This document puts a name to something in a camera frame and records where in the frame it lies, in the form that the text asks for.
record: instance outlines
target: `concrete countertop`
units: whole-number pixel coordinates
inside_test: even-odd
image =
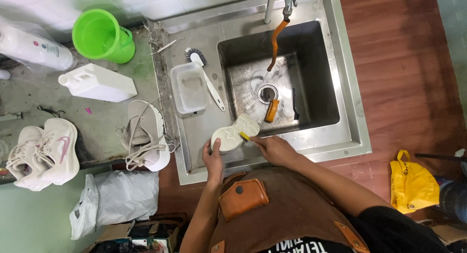
[[[88,63],[105,67],[131,77],[138,95],[115,103],[72,96],[68,88],[57,82],[64,72],[38,74],[24,65],[9,69],[11,78],[0,80],[0,115],[22,113],[22,119],[0,121],[0,167],[5,167],[10,150],[18,143],[22,128],[28,125],[44,127],[44,122],[53,118],[50,113],[38,110],[40,105],[54,111],[62,110],[61,118],[72,122],[78,129],[75,150],[80,169],[122,161],[127,155],[115,135],[119,127],[126,127],[127,107],[133,100],[156,101],[159,98],[152,57],[149,56],[149,36],[144,28],[133,31],[135,55],[125,64],[107,60],[89,60],[78,54],[78,66]],[[14,181],[8,174],[0,176],[0,184]]]

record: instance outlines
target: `green bucket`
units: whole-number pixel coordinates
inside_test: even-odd
[[[73,25],[73,44],[88,59],[125,63],[135,54],[131,31],[120,27],[117,19],[103,9],[81,14]]]

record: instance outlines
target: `yellow brush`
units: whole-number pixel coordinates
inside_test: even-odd
[[[247,141],[250,140],[250,137],[248,137],[248,135],[246,135],[244,132],[241,131],[241,132],[240,132],[240,135],[241,135],[245,140],[247,140]]]

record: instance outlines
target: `sink drain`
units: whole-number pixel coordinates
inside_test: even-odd
[[[258,90],[258,100],[265,105],[271,104],[273,99],[277,99],[277,89],[271,84],[265,84]]]

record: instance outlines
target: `person's left hand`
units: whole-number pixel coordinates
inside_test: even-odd
[[[211,145],[211,140],[203,146],[203,155],[202,160],[207,169],[207,182],[222,184],[224,165],[222,159],[220,158],[220,138],[217,138],[214,142],[213,153],[209,154],[209,146]]]

